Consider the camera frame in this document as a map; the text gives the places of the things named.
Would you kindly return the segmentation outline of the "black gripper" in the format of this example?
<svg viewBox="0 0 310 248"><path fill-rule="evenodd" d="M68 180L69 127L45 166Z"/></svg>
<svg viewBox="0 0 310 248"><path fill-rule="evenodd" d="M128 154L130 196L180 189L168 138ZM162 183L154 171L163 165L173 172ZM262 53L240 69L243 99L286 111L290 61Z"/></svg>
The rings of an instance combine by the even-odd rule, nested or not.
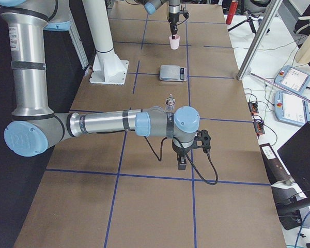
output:
<svg viewBox="0 0 310 248"><path fill-rule="evenodd" d="M173 39L176 38L177 35L177 23L179 22L179 12L180 6L179 5L169 5L168 6L168 21L170 23L170 32L173 36Z"/></svg>
<svg viewBox="0 0 310 248"><path fill-rule="evenodd" d="M185 154L188 153L192 149L192 146L182 148L180 144L178 143L178 141L176 139L173 139L172 148L177 155L176 158L177 158L178 170L186 170L187 159L186 159Z"/></svg>

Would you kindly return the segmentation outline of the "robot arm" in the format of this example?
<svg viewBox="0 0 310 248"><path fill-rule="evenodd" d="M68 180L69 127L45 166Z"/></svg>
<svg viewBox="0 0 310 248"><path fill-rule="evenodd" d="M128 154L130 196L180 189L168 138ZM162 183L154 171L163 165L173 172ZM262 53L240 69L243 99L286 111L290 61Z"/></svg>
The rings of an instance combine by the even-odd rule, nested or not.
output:
<svg viewBox="0 0 310 248"><path fill-rule="evenodd" d="M183 14L183 7L177 0L136 0L137 4L142 4L148 14L154 14L162 5L167 3L167 21L170 26L171 38L176 39L178 33L178 22Z"/></svg>
<svg viewBox="0 0 310 248"><path fill-rule="evenodd" d="M54 113L48 105L43 32L69 30L69 2L0 1L0 14L8 24L17 103L4 140L16 154L36 156L83 134L134 131L139 136L172 140L178 168L183 170L190 161L188 152L204 146L199 113L190 106L173 113L160 107L95 114Z"/></svg>

